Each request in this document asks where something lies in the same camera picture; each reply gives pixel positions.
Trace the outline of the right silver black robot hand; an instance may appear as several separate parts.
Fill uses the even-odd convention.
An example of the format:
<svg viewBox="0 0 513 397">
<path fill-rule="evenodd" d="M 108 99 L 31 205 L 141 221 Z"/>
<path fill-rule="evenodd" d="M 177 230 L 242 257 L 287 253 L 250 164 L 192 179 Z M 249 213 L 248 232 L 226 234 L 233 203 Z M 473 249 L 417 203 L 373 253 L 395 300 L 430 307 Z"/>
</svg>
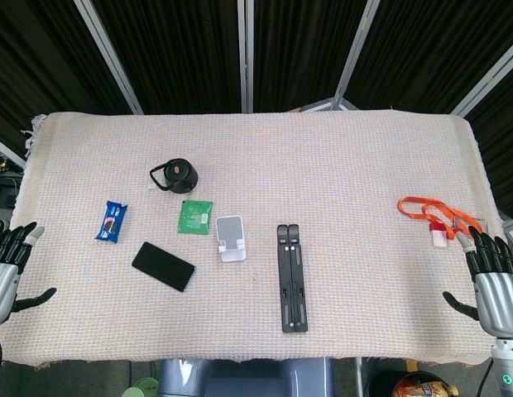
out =
<svg viewBox="0 0 513 397">
<path fill-rule="evenodd" d="M 457 312 L 478 321 L 489 335 L 513 339 L 513 255 L 500 237 L 490 237 L 475 227 L 466 235 L 456 233 L 465 254 L 476 305 L 456 300 L 448 291 L 443 298 Z"/>
</svg>

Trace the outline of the green foil packet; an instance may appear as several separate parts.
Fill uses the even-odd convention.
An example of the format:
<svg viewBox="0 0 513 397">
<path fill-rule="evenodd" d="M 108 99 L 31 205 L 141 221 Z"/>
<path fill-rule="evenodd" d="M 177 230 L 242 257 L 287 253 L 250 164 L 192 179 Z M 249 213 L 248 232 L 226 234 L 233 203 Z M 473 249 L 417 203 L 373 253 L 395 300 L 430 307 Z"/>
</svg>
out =
<svg viewBox="0 0 513 397">
<path fill-rule="evenodd" d="M 206 236 L 209 234 L 213 202 L 184 200 L 181 204 L 177 232 Z"/>
</svg>

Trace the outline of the orange snack bag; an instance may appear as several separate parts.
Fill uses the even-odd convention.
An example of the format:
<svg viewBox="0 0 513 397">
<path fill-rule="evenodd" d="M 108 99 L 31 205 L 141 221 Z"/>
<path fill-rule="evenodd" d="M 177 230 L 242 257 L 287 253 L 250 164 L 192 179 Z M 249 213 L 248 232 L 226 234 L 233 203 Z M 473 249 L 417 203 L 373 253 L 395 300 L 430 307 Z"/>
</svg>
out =
<svg viewBox="0 0 513 397">
<path fill-rule="evenodd" d="M 458 387 L 436 375 L 411 374 L 399 380 L 391 397 L 460 397 Z"/>
</svg>

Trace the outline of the grey partition frame post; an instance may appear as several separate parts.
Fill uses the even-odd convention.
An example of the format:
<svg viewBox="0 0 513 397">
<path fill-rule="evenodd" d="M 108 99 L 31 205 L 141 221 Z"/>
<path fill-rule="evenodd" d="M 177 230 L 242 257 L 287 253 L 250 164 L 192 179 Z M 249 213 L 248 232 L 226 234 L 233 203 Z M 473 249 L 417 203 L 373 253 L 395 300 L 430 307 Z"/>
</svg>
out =
<svg viewBox="0 0 513 397">
<path fill-rule="evenodd" d="M 465 118 L 513 70 L 513 44 L 452 110 Z"/>
<path fill-rule="evenodd" d="M 115 51 L 92 0 L 73 0 L 73 2 L 132 114 L 143 115 L 142 106 L 132 87 L 132 83 L 122 66 L 122 62 Z"/>
<path fill-rule="evenodd" d="M 367 40 L 372 23 L 374 22 L 376 12 L 380 6 L 381 0 L 367 0 L 362 16 L 353 37 L 346 62 L 343 66 L 338 86 L 335 94 L 328 99 L 320 100 L 299 108 L 299 112 L 322 112 L 322 111 L 354 111 L 358 107 L 353 105 L 345 98 L 348 85 L 351 81 L 353 72 L 362 53 L 363 46 Z"/>
<path fill-rule="evenodd" d="M 237 0 L 237 34 L 242 113 L 254 111 L 255 0 Z"/>
<path fill-rule="evenodd" d="M 9 147 L 4 145 L 2 142 L 0 142 L 0 153 L 4 154 L 8 159 L 23 169 L 26 167 L 26 160 L 11 150 Z"/>
</svg>

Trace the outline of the white phone stand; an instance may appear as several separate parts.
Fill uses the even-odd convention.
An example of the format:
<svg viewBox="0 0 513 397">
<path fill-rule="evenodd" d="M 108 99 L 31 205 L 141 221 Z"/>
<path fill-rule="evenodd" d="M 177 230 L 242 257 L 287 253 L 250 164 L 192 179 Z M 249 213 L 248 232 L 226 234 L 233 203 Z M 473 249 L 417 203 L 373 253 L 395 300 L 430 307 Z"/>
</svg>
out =
<svg viewBox="0 0 513 397">
<path fill-rule="evenodd" d="M 238 215 L 218 217 L 215 221 L 218 253 L 222 262 L 246 260 L 246 243 L 242 218 Z"/>
</svg>

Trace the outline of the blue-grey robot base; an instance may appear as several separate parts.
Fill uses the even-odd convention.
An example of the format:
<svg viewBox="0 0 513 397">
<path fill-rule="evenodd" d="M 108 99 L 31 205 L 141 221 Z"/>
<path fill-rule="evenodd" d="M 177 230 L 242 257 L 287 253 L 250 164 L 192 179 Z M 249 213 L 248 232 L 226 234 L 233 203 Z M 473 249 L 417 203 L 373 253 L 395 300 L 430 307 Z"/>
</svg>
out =
<svg viewBox="0 0 513 397">
<path fill-rule="evenodd" d="M 276 361 L 169 359 L 156 397 L 335 397 L 327 357 Z"/>
</svg>

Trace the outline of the green plastic object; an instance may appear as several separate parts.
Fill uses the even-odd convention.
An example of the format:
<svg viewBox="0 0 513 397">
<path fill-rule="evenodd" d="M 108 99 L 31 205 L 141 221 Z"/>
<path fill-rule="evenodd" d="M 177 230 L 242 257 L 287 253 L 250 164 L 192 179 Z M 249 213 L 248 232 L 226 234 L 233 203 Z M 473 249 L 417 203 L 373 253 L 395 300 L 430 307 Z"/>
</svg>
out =
<svg viewBox="0 0 513 397">
<path fill-rule="evenodd" d="M 145 377 L 126 388 L 121 397 L 157 397 L 158 385 L 157 379 Z"/>
</svg>

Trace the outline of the beige woven tablecloth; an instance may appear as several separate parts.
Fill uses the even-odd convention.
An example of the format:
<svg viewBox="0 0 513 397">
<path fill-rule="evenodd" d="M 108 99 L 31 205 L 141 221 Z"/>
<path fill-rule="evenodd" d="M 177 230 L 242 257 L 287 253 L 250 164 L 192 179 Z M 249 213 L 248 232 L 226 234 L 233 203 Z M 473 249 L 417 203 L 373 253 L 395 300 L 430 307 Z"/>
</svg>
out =
<svg viewBox="0 0 513 397">
<path fill-rule="evenodd" d="M 187 160 L 187 194 L 149 172 Z M 7 361 L 171 357 L 244 361 L 330 356 L 479 364 L 492 338 L 451 309 L 472 304 L 456 242 L 432 245 L 426 221 L 396 207 L 440 200 L 501 220 L 469 124 L 394 110 L 96 116 L 56 112 L 35 130 L 12 216 L 45 232 L 19 295 L 55 295 L 0 327 Z M 184 200 L 213 202 L 209 234 L 177 232 Z M 106 202 L 127 205 L 118 242 L 95 239 Z M 222 262 L 216 218 L 243 221 L 246 260 Z M 307 332 L 282 332 L 279 225 L 297 224 Z M 184 292 L 132 261 L 144 242 L 195 266 Z"/>
</svg>

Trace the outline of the black folding laptop stand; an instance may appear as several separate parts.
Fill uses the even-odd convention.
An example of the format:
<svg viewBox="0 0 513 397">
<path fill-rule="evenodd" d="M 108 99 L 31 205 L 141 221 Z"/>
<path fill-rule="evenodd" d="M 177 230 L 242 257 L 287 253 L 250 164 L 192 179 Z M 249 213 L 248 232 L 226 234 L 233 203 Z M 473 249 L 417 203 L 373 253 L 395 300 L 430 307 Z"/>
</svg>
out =
<svg viewBox="0 0 513 397">
<path fill-rule="evenodd" d="M 304 268 L 297 224 L 276 229 L 282 332 L 307 332 Z"/>
</svg>

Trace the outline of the clear badge holder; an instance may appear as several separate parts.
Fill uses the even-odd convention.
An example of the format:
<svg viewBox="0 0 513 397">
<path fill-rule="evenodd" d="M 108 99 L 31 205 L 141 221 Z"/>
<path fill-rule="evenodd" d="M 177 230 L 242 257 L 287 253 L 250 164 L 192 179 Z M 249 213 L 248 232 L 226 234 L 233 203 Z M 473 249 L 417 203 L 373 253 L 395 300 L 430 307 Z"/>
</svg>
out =
<svg viewBox="0 0 513 397">
<path fill-rule="evenodd" d="M 469 215 L 458 216 L 455 215 L 452 222 L 453 233 L 461 232 L 466 237 L 472 239 L 472 234 L 469 231 L 470 227 L 474 227 L 479 232 L 488 233 L 487 220 L 483 218 L 474 218 Z"/>
</svg>

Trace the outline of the black electronic equipment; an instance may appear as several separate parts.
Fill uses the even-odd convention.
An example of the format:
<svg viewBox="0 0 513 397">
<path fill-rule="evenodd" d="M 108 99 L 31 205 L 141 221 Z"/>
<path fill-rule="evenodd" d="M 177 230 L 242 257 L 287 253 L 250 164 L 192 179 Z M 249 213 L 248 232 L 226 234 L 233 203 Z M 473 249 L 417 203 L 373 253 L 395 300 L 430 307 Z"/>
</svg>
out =
<svg viewBox="0 0 513 397">
<path fill-rule="evenodd" d="M 24 171 L 0 152 L 0 208 L 14 209 Z"/>
</svg>

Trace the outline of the blue cookie packet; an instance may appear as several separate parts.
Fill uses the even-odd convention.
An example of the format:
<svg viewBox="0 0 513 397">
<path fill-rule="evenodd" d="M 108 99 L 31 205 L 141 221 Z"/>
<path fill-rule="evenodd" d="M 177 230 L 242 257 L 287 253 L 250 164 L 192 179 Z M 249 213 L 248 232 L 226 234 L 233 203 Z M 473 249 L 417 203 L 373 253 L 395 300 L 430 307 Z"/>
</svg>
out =
<svg viewBox="0 0 513 397">
<path fill-rule="evenodd" d="M 127 205 L 107 201 L 103 222 L 95 239 L 117 243 L 126 212 Z"/>
</svg>

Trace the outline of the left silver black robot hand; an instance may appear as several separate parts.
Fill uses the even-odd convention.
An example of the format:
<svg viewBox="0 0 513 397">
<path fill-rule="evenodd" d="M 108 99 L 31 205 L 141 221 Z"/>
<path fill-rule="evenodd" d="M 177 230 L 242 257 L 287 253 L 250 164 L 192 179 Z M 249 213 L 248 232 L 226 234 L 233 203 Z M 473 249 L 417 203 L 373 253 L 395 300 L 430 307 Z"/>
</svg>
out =
<svg viewBox="0 0 513 397">
<path fill-rule="evenodd" d="M 0 325 L 5 323 L 12 313 L 42 305 L 57 291 L 51 287 L 35 298 L 17 298 L 17 290 L 31 251 L 44 231 L 43 226 L 31 222 L 13 230 L 7 227 L 0 233 Z"/>
</svg>

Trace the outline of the black smartphone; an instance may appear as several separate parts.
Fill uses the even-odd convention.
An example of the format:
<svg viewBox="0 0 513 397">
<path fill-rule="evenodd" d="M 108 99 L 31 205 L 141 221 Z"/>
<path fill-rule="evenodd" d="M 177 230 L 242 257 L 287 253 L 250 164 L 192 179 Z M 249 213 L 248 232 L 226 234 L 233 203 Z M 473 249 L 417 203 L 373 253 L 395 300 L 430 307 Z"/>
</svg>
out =
<svg viewBox="0 0 513 397">
<path fill-rule="evenodd" d="M 142 244 L 132 261 L 132 267 L 179 292 L 185 291 L 195 271 L 194 265 L 150 242 Z"/>
</svg>

